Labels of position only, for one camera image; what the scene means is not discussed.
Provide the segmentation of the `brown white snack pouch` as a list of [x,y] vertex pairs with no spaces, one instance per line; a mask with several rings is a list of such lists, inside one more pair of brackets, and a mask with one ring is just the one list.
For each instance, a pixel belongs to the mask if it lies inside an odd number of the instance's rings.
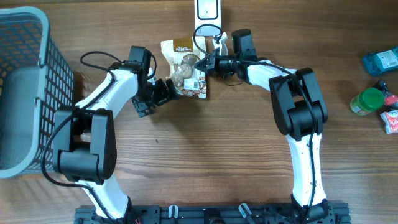
[[160,43],[161,52],[170,65],[170,78],[179,95],[205,99],[207,96],[206,74],[194,68],[194,65],[205,54],[200,50],[206,49],[204,37],[184,37],[165,40]]

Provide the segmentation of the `green lid jar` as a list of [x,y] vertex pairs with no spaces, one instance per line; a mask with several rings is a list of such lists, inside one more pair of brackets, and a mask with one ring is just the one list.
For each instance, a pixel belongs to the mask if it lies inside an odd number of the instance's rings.
[[384,95],[377,88],[367,88],[355,96],[350,102],[351,110],[359,115],[368,115],[384,105]]

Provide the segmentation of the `blue mouthwash bottle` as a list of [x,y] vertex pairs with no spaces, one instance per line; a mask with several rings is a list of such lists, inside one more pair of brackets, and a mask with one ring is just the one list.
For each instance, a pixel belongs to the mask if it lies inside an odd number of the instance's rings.
[[365,55],[363,57],[363,65],[366,71],[374,77],[397,70],[397,47]]

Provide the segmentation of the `black red snack packet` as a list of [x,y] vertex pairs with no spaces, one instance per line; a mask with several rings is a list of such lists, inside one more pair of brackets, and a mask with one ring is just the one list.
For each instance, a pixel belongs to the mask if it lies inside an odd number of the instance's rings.
[[384,80],[379,80],[374,88],[380,90],[384,96],[384,105],[388,108],[397,109],[397,95],[391,93]]

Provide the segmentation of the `small red white carton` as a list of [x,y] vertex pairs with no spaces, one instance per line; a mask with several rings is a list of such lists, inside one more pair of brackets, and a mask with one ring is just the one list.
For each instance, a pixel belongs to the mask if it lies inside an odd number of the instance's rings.
[[397,110],[391,110],[388,112],[381,113],[381,119],[385,123],[385,131],[387,134],[396,133],[398,130],[398,112]]

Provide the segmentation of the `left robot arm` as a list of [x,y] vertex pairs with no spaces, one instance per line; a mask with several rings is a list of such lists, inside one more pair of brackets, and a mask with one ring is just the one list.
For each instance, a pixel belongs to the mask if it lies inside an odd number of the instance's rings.
[[150,68],[154,61],[145,47],[131,47],[127,60],[117,58],[103,69],[106,78],[93,93],[55,113],[55,129],[46,144],[53,150],[53,169],[67,178],[66,187],[82,188],[93,202],[75,210],[75,223],[142,221],[114,174],[114,119],[128,101],[142,118],[178,97],[171,80],[155,77]]

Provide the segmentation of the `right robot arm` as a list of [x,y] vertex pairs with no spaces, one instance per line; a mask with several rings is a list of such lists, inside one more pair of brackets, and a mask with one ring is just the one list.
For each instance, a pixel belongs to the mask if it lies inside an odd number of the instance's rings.
[[271,94],[275,123],[286,137],[292,156],[292,203],[305,221],[327,215],[320,169],[320,143],[328,112],[311,68],[288,69],[259,58],[249,29],[232,32],[234,53],[223,54],[224,32],[214,37],[215,48],[194,67],[207,74],[236,74],[239,79]]

